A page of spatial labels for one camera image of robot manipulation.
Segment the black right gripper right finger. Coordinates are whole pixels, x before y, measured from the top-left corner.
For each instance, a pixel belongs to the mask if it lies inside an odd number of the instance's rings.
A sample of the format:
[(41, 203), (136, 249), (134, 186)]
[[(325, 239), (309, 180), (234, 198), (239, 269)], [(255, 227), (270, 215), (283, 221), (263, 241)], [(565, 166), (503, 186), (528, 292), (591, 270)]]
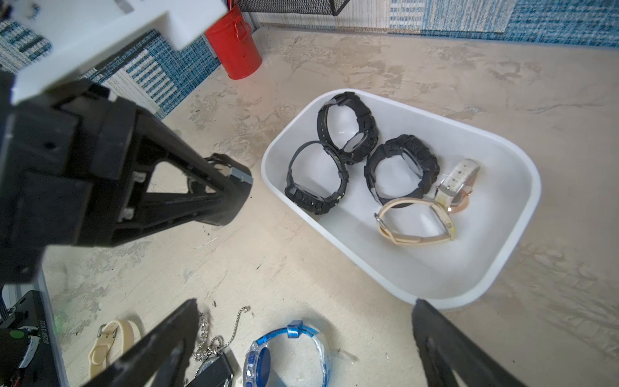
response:
[(413, 336), (429, 386), (522, 386), (428, 301), (417, 300)]

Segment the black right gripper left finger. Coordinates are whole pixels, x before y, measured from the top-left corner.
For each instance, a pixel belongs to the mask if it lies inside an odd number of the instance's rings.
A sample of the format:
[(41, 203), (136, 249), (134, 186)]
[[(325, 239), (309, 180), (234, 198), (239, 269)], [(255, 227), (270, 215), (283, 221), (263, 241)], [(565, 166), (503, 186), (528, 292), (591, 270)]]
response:
[(191, 298), (87, 385), (185, 385), (198, 328), (198, 303)]

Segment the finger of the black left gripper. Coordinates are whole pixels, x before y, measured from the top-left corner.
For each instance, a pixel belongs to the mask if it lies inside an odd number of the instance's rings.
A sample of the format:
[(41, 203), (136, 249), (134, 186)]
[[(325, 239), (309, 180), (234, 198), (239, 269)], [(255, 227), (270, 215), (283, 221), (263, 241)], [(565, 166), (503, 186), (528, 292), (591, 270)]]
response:
[(215, 193), (251, 191), (253, 177), (248, 167), (223, 154), (223, 159), (230, 161), (232, 166), (230, 176), (225, 177), (179, 135), (142, 108), (137, 111), (134, 139), (139, 143), (135, 157), (137, 171), (153, 174), (156, 166), (164, 162), (185, 176), (209, 185)]

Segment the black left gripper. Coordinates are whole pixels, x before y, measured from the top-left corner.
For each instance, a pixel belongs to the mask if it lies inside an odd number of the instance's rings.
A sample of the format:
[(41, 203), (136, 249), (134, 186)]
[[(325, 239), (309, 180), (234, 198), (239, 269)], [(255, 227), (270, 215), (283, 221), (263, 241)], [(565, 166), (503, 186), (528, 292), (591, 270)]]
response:
[(31, 282), (51, 245), (116, 247), (189, 222), (226, 226), (245, 192), (130, 192), (145, 111), (89, 81), (11, 103), (1, 82), (1, 280)]

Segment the small black strap watch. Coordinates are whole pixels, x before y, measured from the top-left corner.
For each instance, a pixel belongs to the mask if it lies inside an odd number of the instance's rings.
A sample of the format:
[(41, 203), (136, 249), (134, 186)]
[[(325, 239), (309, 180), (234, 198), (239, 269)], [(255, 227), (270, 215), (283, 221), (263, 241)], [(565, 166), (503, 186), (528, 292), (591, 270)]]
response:
[[(210, 165), (215, 167), (217, 169), (217, 171), (219, 171), (225, 177), (229, 177), (230, 176), (231, 169), (232, 169), (231, 162), (230, 161), (225, 161), (223, 159), (223, 155), (222, 154), (213, 153), (211, 156), (206, 157), (205, 160)], [(215, 193), (215, 189), (213, 189), (209, 185), (204, 185), (204, 184), (198, 182), (193, 177), (187, 176), (186, 177), (186, 183), (187, 183), (188, 192), (190, 194), (210, 194), (210, 193), (214, 194)]]

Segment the beige strap slim watch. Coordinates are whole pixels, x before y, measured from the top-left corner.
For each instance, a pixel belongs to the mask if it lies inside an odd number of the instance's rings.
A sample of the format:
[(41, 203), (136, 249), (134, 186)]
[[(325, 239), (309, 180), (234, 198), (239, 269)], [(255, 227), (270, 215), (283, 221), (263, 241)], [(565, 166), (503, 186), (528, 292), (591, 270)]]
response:
[(397, 198), (374, 214), (380, 234), (401, 246), (427, 246), (456, 240), (450, 213), (434, 201)]

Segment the white strap rose-gold watch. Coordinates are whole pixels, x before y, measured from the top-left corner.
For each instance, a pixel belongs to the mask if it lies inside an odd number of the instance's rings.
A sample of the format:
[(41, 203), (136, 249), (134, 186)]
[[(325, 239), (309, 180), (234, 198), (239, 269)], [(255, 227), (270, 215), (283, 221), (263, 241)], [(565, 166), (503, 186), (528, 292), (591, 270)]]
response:
[(438, 184), (434, 202), (448, 213), (464, 211), (480, 172), (480, 165), (473, 159), (464, 159)]

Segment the black round digital watch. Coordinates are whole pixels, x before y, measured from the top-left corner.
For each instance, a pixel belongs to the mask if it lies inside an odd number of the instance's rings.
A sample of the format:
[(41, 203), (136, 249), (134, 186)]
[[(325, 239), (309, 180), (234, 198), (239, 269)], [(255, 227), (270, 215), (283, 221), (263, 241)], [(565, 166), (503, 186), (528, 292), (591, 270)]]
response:
[(348, 188), (349, 173), (336, 149), (312, 140), (293, 154), (285, 179), (285, 196), (304, 211), (327, 214)]

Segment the black rugged sports watch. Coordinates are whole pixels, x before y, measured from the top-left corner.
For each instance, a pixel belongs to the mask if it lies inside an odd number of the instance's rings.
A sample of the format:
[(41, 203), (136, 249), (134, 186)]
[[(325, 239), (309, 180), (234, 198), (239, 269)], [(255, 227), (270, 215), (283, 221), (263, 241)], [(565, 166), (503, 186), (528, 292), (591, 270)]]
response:
[(398, 186), (401, 192), (402, 185), (409, 185), (417, 180), (414, 190), (404, 194), (401, 198), (424, 199), (430, 188), (437, 181), (440, 173), (438, 158), (434, 153), (415, 135), (403, 134), (379, 145), (374, 153), (368, 156), (364, 167), (364, 177), (368, 190), (373, 198), (380, 204), (385, 205), (396, 197), (382, 196), (385, 185), (380, 182), (378, 172), (387, 172), (394, 182), (387, 186)]

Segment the black chunky digital watch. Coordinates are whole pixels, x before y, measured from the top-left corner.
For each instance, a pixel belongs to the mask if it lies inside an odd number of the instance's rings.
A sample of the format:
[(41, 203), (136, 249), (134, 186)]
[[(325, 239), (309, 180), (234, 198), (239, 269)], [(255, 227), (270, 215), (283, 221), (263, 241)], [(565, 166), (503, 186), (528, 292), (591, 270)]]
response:
[(319, 109), (319, 140), (332, 146), (344, 164), (363, 161), (378, 144), (379, 129), (369, 102), (351, 90), (336, 92)]

